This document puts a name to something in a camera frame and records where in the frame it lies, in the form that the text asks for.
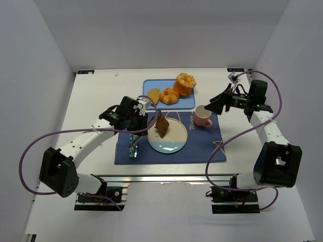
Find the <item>brown chocolate croissant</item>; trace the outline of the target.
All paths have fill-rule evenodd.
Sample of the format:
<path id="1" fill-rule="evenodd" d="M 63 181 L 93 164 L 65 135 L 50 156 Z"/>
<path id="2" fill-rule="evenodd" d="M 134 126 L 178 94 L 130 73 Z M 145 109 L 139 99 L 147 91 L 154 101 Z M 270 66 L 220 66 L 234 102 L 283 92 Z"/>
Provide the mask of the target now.
<path id="1" fill-rule="evenodd" d="M 163 138 L 166 135 L 168 128 L 169 128 L 169 122 L 166 120 L 166 118 L 162 114 L 158 115 L 158 118 L 157 118 L 157 121 L 155 124 L 155 128 L 157 129 L 159 136 L 161 138 Z"/>

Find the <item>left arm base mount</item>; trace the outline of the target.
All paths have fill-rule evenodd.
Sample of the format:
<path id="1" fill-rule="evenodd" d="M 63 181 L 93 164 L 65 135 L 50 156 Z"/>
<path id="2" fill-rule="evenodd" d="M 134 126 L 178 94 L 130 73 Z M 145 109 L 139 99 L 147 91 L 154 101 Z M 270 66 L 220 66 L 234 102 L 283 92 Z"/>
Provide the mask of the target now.
<path id="1" fill-rule="evenodd" d="M 106 184 L 105 188 L 100 188 L 99 193 L 95 195 L 85 195 L 78 193 L 74 205 L 75 211 L 122 211 L 127 201 L 126 185 L 120 182 L 106 181 L 97 176 L 102 183 Z"/>

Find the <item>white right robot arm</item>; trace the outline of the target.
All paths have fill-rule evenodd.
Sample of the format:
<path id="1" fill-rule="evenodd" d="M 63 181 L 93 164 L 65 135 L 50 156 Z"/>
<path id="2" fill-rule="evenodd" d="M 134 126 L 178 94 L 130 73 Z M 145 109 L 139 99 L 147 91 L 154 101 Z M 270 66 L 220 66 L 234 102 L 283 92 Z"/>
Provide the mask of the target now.
<path id="1" fill-rule="evenodd" d="M 266 91 L 267 82 L 261 80 L 252 80 L 247 94 L 236 94 L 229 85 L 205 107 L 218 115 L 231 107 L 242 109 L 262 144 L 253 171 L 233 176 L 232 189 L 291 188 L 296 183 L 302 150 L 292 145 L 279 130 L 272 108 L 265 104 Z"/>

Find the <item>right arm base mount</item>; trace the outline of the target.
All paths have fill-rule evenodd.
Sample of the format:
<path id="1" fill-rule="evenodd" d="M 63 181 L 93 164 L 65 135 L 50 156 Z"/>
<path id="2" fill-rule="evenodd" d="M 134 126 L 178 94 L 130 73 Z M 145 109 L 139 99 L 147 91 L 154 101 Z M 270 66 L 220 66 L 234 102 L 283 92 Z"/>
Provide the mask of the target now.
<path id="1" fill-rule="evenodd" d="M 212 186 L 205 196 L 211 198 L 213 214 L 260 213 L 256 192 L 227 191 Z"/>

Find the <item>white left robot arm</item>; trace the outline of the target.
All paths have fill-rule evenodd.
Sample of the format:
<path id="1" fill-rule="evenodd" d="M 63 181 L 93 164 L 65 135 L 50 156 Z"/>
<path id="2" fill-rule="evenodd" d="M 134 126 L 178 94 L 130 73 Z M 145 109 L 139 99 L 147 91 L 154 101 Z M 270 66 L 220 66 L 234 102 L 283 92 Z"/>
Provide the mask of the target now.
<path id="1" fill-rule="evenodd" d="M 40 181 L 62 198 L 72 193 L 104 196 L 106 181 L 93 174 L 78 173 L 77 168 L 91 152 L 120 131 L 138 136 L 146 135 L 146 111 L 152 105 L 152 100 L 147 96 L 137 99 L 123 97 L 119 105 L 114 105 L 100 114 L 89 130 L 58 149 L 50 147 L 45 151 Z"/>

